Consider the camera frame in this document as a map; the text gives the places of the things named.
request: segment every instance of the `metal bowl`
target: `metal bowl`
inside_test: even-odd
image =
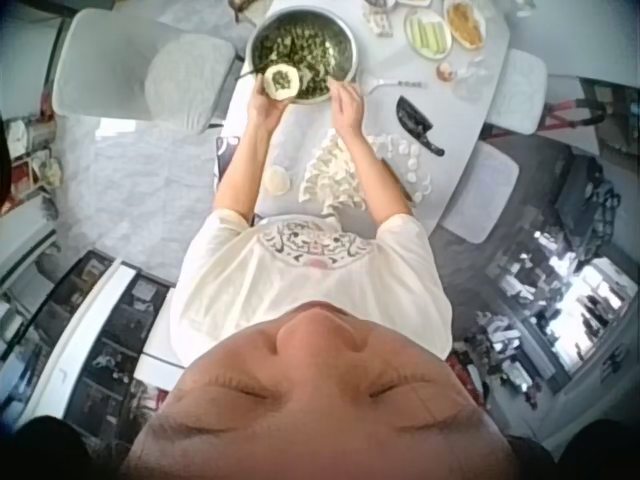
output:
[[[336,68],[332,76],[336,80],[350,82],[356,76],[358,68],[358,48],[356,40],[349,27],[333,13],[323,8],[316,7],[291,7],[285,8],[274,15],[268,17],[262,25],[260,25],[247,45],[247,63],[249,68],[253,70],[255,66],[260,66],[257,58],[257,48],[265,35],[274,30],[290,24],[297,24],[301,21],[318,25],[327,32],[329,41],[336,39],[334,50],[336,51]],[[329,94],[322,95],[311,99],[296,99],[294,103],[299,105],[314,105],[329,99]]]

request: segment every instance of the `white chair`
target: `white chair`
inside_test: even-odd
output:
[[[82,10],[62,49],[53,108],[60,115],[155,121],[202,132],[235,58],[224,40]]]
[[[487,123],[523,135],[534,133],[544,109],[547,79],[547,66],[542,60],[526,52],[510,49]]]
[[[484,242],[504,210],[520,168],[507,155],[484,142],[476,143],[442,226],[471,243]]]

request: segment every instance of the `green vegetable filling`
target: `green vegetable filling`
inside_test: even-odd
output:
[[[335,73],[336,49],[343,49],[343,44],[343,40],[310,22],[283,25],[260,41],[257,63],[268,61],[262,73],[278,63],[296,68],[301,76],[298,98],[308,100],[329,93],[327,77]],[[291,79],[285,76],[273,76],[277,90],[291,86]]]
[[[278,90],[285,90],[291,88],[291,78],[286,72],[276,72],[273,74],[273,86]]]

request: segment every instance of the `white tabletop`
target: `white tabletop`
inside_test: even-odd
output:
[[[433,0],[430,8],[442,15],[442,3],[443,0]],[[391,12],[393,38],[378,38],[373,34],[363,19],[359,0],[275,0],[269,13],[303,5],[331,10],[349,25],[358,44],[360,72],[376,78],[428,83],[426,90],[398,87],[376,90],[367,98],[364,130],[367,135],[397,134],[413,142],[396,118],[396,103],[400,95],[407,97],[434,124],[429,139],[444,148],[446,155],[438,158],[420,147],[419,180],[416,185],[420,186],[430,176],[432,191],[415,209],[416,218],[431,232],[453,195],[489,111],[509,43],[509,29],[504,18],[499,15],[487,18],[487,38],[480,52],[469,52],[454,41],[451,53],[446,57],[446,61],[454,68],[465,66],[479,55],[484,57],[483,67],[489,71],[489,75],[483,78],[481,87],[470,98],[461,95],[457,87],[437,79],[435,67],[438,62],[424,59],[410,48],[403,28],[409,7],[398,5]],[[238,82],[222,135],[242,136],[253,85],[253,76]],[[313,159],[314,151],[319,148],[329,128],[329,102],[288,108],[274,135],[268,163],[284,167],[291,175],[293,187],[280,197],[261,195],[257,206],[260,215],[320,214],[320,204],[298,203],[297,198],[306,165]],[[408,157],[397,156],[386,160],[404,180],[408,173]],[[405,186],[412,194],[418,188],[411,184]],[[375,228],[367,212],[345,210],[340,212],[340,217],[345,230],[365,238],[373,237]]]

